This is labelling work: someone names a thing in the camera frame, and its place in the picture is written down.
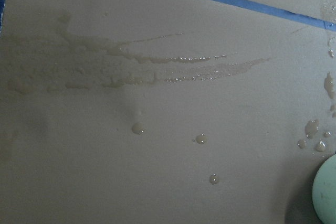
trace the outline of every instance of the green round object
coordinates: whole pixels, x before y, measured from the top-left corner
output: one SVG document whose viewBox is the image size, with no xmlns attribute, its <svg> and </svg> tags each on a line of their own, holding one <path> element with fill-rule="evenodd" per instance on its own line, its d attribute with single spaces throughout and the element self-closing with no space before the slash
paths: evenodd
<svg viewBox="0 0 336 224">
<path fill-rule="evenodd" d="M 336 155 L 320 167 L 313 183 L 315 211 L 324 224 L 336 223 Z"/>
</svg>

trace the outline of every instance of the green lid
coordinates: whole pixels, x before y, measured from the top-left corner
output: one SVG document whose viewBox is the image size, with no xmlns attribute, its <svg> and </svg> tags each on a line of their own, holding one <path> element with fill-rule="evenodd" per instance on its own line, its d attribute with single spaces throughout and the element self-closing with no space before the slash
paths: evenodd
<svg viewBox="0 0 336 224">
<path fill-rule="evenodd" d="M 336 155 L 323 163 L 313 183 L 315 211 L 324 224 L 336 223 Z"/>
</svg>

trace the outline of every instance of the light green bowl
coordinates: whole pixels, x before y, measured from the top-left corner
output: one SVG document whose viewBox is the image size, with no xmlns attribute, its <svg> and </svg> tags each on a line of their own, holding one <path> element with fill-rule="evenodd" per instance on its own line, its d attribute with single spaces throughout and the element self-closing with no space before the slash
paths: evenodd
<svg viewBox="0 0 336 224">
<path fill-rule="evenodd" d="M 336 155 L 328 158 L 316 174 L 312 198 L 315 211 L 324 224 L 336 223 Z"/>
</svg>

